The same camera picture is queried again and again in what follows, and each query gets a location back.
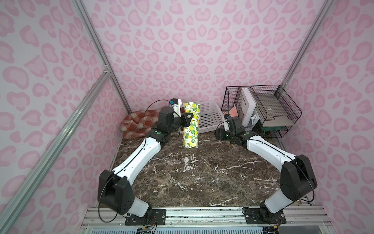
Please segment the black cable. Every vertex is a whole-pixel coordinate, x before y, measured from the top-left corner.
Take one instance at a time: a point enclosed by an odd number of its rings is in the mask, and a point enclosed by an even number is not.
[[[144,112],[144,116],[143,116],[143,120],[142,120],[142,124],[143,124],[143,128],[144,128],[144,119],[147,117],[147,110],[153,105],[153,104],[155,104],[156,102],[158,102],[158,101],[167,101],[168,103],[169,103],[169,105],[171,104],[170,103],[170,101],[169,100],[166,100],[166,99],[160,99],[160,100],[157,100],[157,101],[154,101],[153,103],[151,103],[150,105],[149,105],[149,107],[145,110],[145,112]],[[145,143],[147,142],[147,138],[145,138],[145,140],[144,140],[144,145],[143,145],[143,148],[145,147]]]
[[[260,140],[256,140],[256,139],[249,139],[249,140],[254,140],[254,141],[257,141],[257,142],[261,142],[261,143],[263,143],[263,144],[266,144],[265,142],[262,142],[262,141],[260,141]],[[291,159],[291,163],[294,164],[297,168],[299,168],[299,170],[301,171],[301,173],[303,174],[303,176],[305,177],[305,179],[306,179],[307,182],[309,183],[310,188],[312,189],[312,193],[313,193],[313,198],[312,198],[310,201],[309,201],[309,200],[304,200],[304,199],[301,199],[301,198],[300,198],[300,200],[303,200],[303,201],[306,201],[306,202],[312,202],[312,201],[314,200],[314,198],[315,198],[314,188],[313,188],[312,184],[310,183],[308,177],[305,175],[305,173],[303,172],[303,170],[299,167],[299,165],[298,165],[295,161],[293,161],[293,159],[290,158],[287,154],[283,153],[282,151],[277,150],[276,148],[272,147],[271,145],[268,145],[268,144],[266,144],[266,145],[269,146],[269,147],[271,147],[271,148],[273,148],[274,150],[278,151],[279,153],[283,154],[283,155],[286,156],[287,158]]]
[[[312,202],[314,200],[314,197],[315,197],[315,194],[314,194],[314,189],[313,189],[313,186],[312,184],[309,182],[308,180],[308,177],[305,175],[305,173],[303,172],[303,170],[299,167],[299,165],[297,163],[295,163],[294,161],[291,161],[292,164],[294,164],[297,168],[299,168],[299,170],[301,171],[301,173],[304,175],[305,179],[307,180],[307,182],[309,183],[310,187],[312,188],[312,192],[313,192],[313,198],[309,201],[309,200],[304,200],[304,199],[301,199],[300,200],[303,200],[303,201],[307,201],[307,202]]]
[[[160,99],[160,100],[157,100],[157,101],[154,101],[153,103],[151,103],[150,105],[149,105],[149,107],[145,110],[145,112],[144,112],[144,115],[147,113],[147,110],[154,104],[154,103],[156,103],[156,102],[158,102],[158,101],[168,101],[168,100],[166,100],[166,99]],[[139,150],[139,152],[128,162],[128,164],[126,165],[126,166],[124,166],[123,167],[123,169],[125,169],[137,156],[138,156],[138,154],[144,149],[144,147],[145,147],[145,144],[147,143],[147,138],[145,137],[144,138],[144,145],[143,145],[143,147]]]
[[[218,124],[217,125],[217,127],[215,128],[215,131],[214,131],[214,133],[217,131],[217,129],[218,129],[218,127],[221,125],[221,124],[224,124],[224,123],[226,123],[227,121],[224,121],[224,122],[222,122],[222,123],[220,123],[220,124]]]
[[[177,112],[175,112],[175,111],[174,111],[174,113],[176,113],[176,114],[177,114],[177,116],[178,116],[178,117],[180,118],[180,116],[178,115],[178,113],[177,113]]]
[[[166,100],[166,99],[161,99],[161,100],[157,100],[157,101],[154,101],[153,103],[151,103],[150,105],[149,105],[149,107],[145,110],[145,112],[144,112],[144,117],[143,117],[143,121],[142,121],[142,123],[143,123],[143,127],[144,127],[144,118],[146,117],[146,113],[147,113],[147,110],[154,104],[154,103],[156,103],[156,102],[158,102],[158,101],[167,101],[168,103],[169,103],[169,106],[171,105],[171,102],[169,101],[169,100]],[[102,194],[104,193],[104,190],[105,190],[105,188],[106,188],[106,186],[108,185],[108,183],[111,181],[111,180],[113,180],[114,179],[114,177],[118,174],[118,173],[120,173],[121,171],[124,171],[124,170],[126,170],[126,167],[136,158],[136,156],[138,156],[138,154],[144,149],[144,147],[145,147],[145,144],[146,144],[146,142],[147,142],[147,138],[145,138],[144,139],[144,145],[143,145],[143,147],[138,151],[138,153],[133,157],[133,159],[131,159],[130,160],[130,162],[126,165],[126,166],[124,166],[123,168],[122,168],[122,170],[120,170],[120,171],[118,171],[116,174],[114,174],[110,179],[108,179],[108,181],[106,182],[106,184],[104,185],[104,187],[103,187],[103,189],[102,189],[102,191],[101,191],[101,194],[100,194],[100,197],[99,197],[99,205],[98,205],[98,214],[99,214],[99,218],[101,219],[101,221],[103,221],[103,222],[105,222],[105,223],[110,223],[110,222],[112,222],[113,220],[115,220],[115,218],[117,217],[117,215],[118,215],[118,211],[117,211],[117,213],[116,213],[116,215],[115,215],[115,217],[112,219],[112,220],[110,220],[110,221],[105,221],[105,220],[103,220],[102,219],[102,217],[101,217],[101,215],[100,215],[100,204],[101,204],[101,197],[102,197]]]
[[[244,213],[244,209],[250,209],[248,206],[245,206],[245,207],[243,207],[242,208],[242,214],[244,215],[244,216],[246,216],[246,215],[248,215],[248,214],[245,214]],[[270,227],[272,227],[267,233],[269,233],[270,231],[272,231],[273,229],[275,230],[275,228],[270,224],[270,223],[268,223],[268,222],[266,222],[265,220],[263,220],[261,217],[257,217],[260,221],[262,221],[263,223],[266,223],[266,224],[269,224],[270,225]]]
[[[104,192],[104,190],[105,190],[106,186],[108,185],[108,183],[109,183],[111,180],[113,180],[114,177],[115,177],[118,173],[120,173],[122,170],[120,170],[119,172],[117,172],[116,174],[114,174],[111,178],[109,178],[109,180],[108,180],[107,183],[104,185],[104,188],[103,188],[102,191],[101,191],[100,198],[99,198],[99,205],[97,206],[97,212],[99,213],[99,218],[100,218],[101,221],[103,221],[104,223],[110,223],[110,222],[112,222],[113,220],[115,220],[115,218],[116,218],[117,215],[118,215],[118,211],[117,211],[117,213],[116,213],[116,216],[115,216],[111,221],[105,221],[105,220],[102,219],[102,217],[101,217],[101,215],[100,215],[100,204],[101,204],[102,193]]]

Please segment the rolled fabric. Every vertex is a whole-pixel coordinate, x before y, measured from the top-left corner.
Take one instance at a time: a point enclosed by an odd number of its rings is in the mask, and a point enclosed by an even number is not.
[[[197,148],[199,139],[200,104],[193,102],[184,103],[184,112],[193,113],[190,126],[183,129],[183,144],[186,148]]]

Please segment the pink leopard print wall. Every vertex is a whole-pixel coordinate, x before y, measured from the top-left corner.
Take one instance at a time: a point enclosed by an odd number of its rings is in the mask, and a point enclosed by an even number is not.
[[[374,2],[339,0],[287,92],[303,115],[283,141],[307,155],[338,234],[374,229]]]
[[[69,0],[0,2],[0,212],[102,72]]]
[[[123,105],[109,80],[9,234],[79,230],[97,200],[99,175],[122,139]]]
[[[133,111],[279,84],[323,0],[85,0]]]

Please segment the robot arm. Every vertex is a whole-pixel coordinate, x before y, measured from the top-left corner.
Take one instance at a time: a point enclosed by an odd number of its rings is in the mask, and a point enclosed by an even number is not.
[[[135,197],[131,186],[143,167],[169,141],[171,133],[190,125],[193,114],[181,116],[182,101],[172,99],[170,103],[172,107],[161,108],[159,120],[130,157],[113,171],[104,170],[100,174],[98,201],[120,215],[127,212],[139,217],[145,215],[149,204]]]
[[[270,144],[252,131],[246,132],[239,117],[227,118],[225,128],[217,129],[215,134],[217,140],[235,142],[263,157],[280,171],[280,189],[260,204],[262,220],[269,222],[283,208],[317,187],[312,166],[306,156],[295,156]]]

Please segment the aluminum rail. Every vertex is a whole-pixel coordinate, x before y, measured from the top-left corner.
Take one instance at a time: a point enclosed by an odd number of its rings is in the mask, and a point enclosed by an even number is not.
[[[22,213],[25,206],[28,204],[35,191],[43,181],[48,171],[53,166],[70,137],[74,133],[75,129],[79,126],[83,117],[100,94],[102,88],[112,76],[109,72],[104,72],[95,85],[92,87],[87,96],[77,107],[77,110],[73,113],[70,119],[67,121],[61,132],[58,134],[56,139],[53,141],[48,150],[43,154],[38,164],[34,167],[31,173],[27,176],[25,182],[18,189],[17,193],[9,201],[5,209],[2,211],[0,216],[0,233],[6,234],[11,229],[13,224]]]
[[[241,207],[162,207],[166,209],[165,228],[173,227],[257,227],[247,225]],[[329,217],[322,206],[289,206],[283,209],[287,223],[284,226],[330,226]],[[104,220],[112,219],[116,213],[109,208],[101,208],[100,215]],[[97,208],[87,210],[81,229],[118,228],[125,226],[126,218],[118,215],[111,223],[103,223],[98,216]]]
[[[292,78],[297,66],[302,61],[304,55],[306,54],[310,44],[313,42],[314,37],[317,35],[318,30],[322,27],[323,23],[325,22],[330,10],[335,5],[337,0],[325,0],[321,9],[319,10],[313,24],[311,25],[308,34],[306,35],[300,49],[298,50],[295,59],[292,61],[291,66],[289,67],[281,86],[286,88],[290,79]]]
[[[130,108],[129,104],[127,103],[126,97],[122,92],[121,86],[119,85],[118,80],[117,80],[117,78],[116,78],[116,76],[113,72],[113,69],[112,69],[110,63],[109,63],[107,55],[104,52],[104,49],[103,49],[103,47],[100,43],[99,37],[97,36],[96,31],[95,31],[95,29],[94,29],[94,27],[91,23],[91,20],[90,20],[90,17],[88,15],[88,13],[87,13],[85,5],[83,4],[82,0],[71,0],[71,1],[73,2],[77,13],[80,16],[80,19],[82,20],[83,25],[85,26],[86,31],[91,38],[93,46],[96,48],[96,50],[98,52],[98,55],[100,57],[101,62],[103,63],[105,68],[109,71],[109,73],[113,73],[113,76],[111,77],[111,79],[114,83],[114,87],[116,88],[116,91],[117,91],[118,95],[120,96],[123,105],[125,106],[127,114],[130,114],[132,112],[131,108]]]

